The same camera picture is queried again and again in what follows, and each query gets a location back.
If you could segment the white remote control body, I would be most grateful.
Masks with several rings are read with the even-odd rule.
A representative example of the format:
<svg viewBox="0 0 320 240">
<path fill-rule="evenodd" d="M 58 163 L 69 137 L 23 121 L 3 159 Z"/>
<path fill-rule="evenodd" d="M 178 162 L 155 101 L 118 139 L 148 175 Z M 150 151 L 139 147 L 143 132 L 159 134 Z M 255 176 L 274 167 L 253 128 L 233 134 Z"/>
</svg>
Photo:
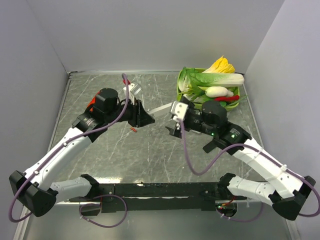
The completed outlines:
<svg viewBox="0 0 320 240">
<path fill-rule="evenodd" d="M 172 107 L 172 103 L 168 103 L 168 104 L 156 107 L 152 110 L 149 110 L 147 111 L 147 113 L 153 118 L 157 118 L 170 113 L 171 107 Z"/>
</svg>

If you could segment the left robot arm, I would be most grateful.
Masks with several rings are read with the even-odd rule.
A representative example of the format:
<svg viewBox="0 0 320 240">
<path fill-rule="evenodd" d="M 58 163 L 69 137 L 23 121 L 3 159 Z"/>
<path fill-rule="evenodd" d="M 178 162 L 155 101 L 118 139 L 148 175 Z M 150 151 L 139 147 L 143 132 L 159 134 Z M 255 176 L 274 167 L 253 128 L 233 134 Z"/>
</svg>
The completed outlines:
<svg viewBox="0 0 320 240">
<path fill-rule="evenodd" d="M 27 170 L 16 170 L 9 176 L 14 200 L 36 217 L 45 215 L 56 203 L 66 200 L 67 190 L 71 190 L 72 198 L 79 193 L 87 201 L 95 200 L 99 195 L 99 184 L 88 174 L 68 181 L 64 186 L 57 186 L 54 178 L 79 152 L 117 122 L 141 128 L 155 123 L 155 119 L 132 93 L 120 100 L 115 89 L 101 89 L 56 146 Z"/>
</svg>

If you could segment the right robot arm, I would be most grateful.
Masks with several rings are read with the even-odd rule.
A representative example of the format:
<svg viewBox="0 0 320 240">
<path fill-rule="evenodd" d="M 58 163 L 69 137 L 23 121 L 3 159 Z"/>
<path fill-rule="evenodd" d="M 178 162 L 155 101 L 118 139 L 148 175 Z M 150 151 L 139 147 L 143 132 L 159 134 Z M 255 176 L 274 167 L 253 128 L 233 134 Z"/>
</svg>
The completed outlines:
<svg viewBox="0 0 320 240">
<path fill-rule="evenodd" d="M 232 173 L 225 174 L 218 183 L 218 193 L 223 199 L 236 196 L 257 200 L 272 206 L 281 217 L 294 221 L 303 215 L 301 209 L 311 192 L 317 198 L 320 196 L 312 177 L 303 177 L 276 160 L 246 130 L 228 121 L 227 110 L 217 101 L 205 102 L 201 110 L 197 110 L 190 101 L 174 101 L 169 112 L 176 122 L 169 133 L 182 139 L 184 156 L 193 174 L 205 174 L 212 164 L 201 172 L 192 167 L 186 149 L 186 132 L 189 130 L 212 137 L 203 148 L 206 153 L 219 148 L 222 153 L 228 153 L 250 166 L 263 178 L 262 182 L 257 182 Z"/>
</svg>

